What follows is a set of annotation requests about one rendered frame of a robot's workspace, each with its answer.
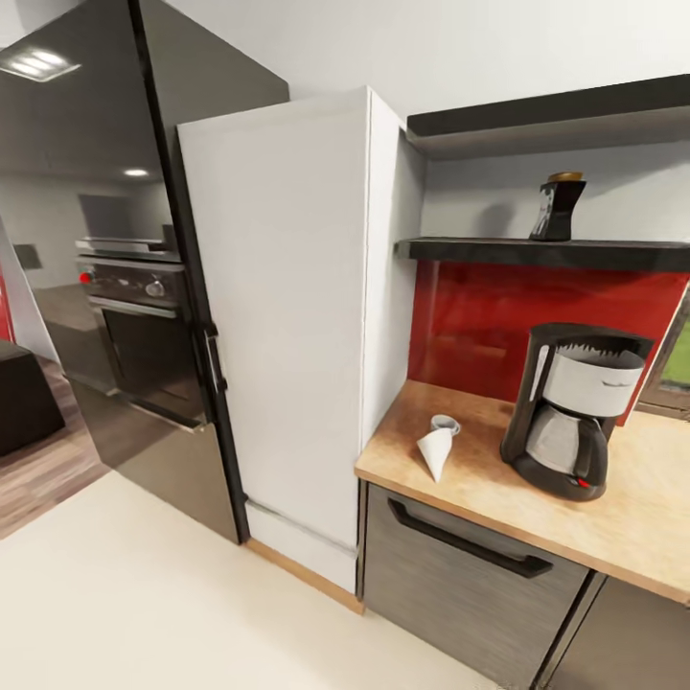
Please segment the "paper coffee filter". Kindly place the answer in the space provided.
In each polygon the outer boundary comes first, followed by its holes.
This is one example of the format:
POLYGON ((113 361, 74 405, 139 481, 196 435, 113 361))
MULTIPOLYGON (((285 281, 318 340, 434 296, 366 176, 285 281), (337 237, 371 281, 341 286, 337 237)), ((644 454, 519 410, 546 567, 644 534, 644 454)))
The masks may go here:
POLYGON ((440 480, 444 461, 446 461, 446 457, 448 457, 449 450, 451 449, 449 428, 431 431, 425 438, 417 440, 417 445, 428 463, 428 468, 432 472, 434 480, 440 480))

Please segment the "coffee cup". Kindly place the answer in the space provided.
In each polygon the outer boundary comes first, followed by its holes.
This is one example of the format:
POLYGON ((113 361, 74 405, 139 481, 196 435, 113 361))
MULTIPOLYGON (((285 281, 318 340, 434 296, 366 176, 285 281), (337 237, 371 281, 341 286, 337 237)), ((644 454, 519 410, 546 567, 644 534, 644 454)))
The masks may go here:
POLYGON ((460 425, 457 421, 448 417, 448 415, 434 415, 434 417, 430 419, 430 430, 434 431, 442 428, 449 428, 449 434, 455 436, 455 434, 459 432, 460 425))

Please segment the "bottle of coffee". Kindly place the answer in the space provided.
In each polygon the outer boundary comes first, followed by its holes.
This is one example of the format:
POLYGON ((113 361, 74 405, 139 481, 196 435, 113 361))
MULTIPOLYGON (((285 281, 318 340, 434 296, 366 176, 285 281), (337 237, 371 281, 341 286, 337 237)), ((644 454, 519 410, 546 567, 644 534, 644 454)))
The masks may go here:
POLYGON ((582 172, 559 172, 540 187, 540 211, 529 238, 534 241, 571 241, 572 212, 585 189, 582 172))

